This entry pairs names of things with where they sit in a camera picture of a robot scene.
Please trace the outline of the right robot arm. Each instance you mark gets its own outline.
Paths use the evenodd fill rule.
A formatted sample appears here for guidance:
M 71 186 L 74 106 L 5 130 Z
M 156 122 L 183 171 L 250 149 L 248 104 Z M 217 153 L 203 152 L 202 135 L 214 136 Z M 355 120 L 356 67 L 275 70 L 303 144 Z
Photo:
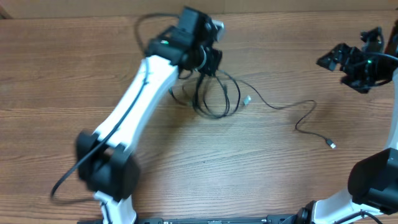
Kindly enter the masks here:
M 317 60 L 317 65 L 333 71 L 337 65 L 345 73 L 340 82 L 358 93 L 388 83 L 397 84 L 397 27 L 384 40 L 382 29 L 361 33 L 361 49 L 338 44 Z M 285 223 L 354 223 L 369 217 L 397 212 L 397 107 L 393 107 L 391 128 L 381 152 L 357 162 L 348 186 L 329 198 L 312 201 Z

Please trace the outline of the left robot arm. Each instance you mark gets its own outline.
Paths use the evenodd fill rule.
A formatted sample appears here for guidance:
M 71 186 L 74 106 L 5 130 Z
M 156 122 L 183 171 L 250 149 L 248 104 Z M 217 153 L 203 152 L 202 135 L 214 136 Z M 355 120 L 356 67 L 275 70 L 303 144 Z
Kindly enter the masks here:
M 136 76 L 113 112 L 92 134 L 75 143 L 78 176 L 99 201 L 98 223 L 137 223 L 131 194 L 140 174 L 134 160 L 139 138 L 163 95 L 182 71 L 212 75 L 222 52 L 213 44 L 225 32 L 221 21 L 185 7 L 176 26 L 151 39 Z

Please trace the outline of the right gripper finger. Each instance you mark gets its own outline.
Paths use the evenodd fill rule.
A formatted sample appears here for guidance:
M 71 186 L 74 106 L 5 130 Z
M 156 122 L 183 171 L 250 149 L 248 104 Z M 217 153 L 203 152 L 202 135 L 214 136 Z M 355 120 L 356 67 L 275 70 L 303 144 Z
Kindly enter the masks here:
M 384 36 L 381 27 L 362 31 L 360 36 L 360 39 L 364 42 L 361 48 L 363 52 L 382 52 L 384 48 Z
M 336 65 L 344 64 L 350 52 L 350 47 L 346 44 L 338 44 L 327 54 L 317 60 L 317 65 L 329 71 L 334 71 Z

